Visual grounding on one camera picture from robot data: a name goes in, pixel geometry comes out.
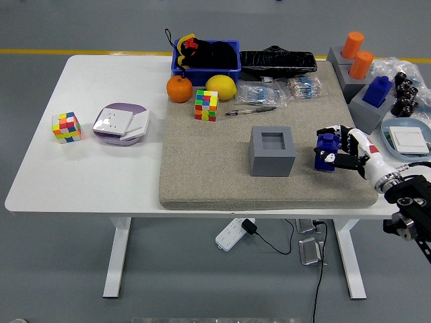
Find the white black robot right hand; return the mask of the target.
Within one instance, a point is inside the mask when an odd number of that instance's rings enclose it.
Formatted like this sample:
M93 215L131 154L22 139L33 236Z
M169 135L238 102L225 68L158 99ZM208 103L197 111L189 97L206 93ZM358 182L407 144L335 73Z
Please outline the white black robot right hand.
M317 135L327 133L337 135L341 143L335 152L314 148L316 156L326 164L335 168L355 170L373 185L385 176L398 174L394 167L384 161L380 151L360 129L335 125L317 130Z

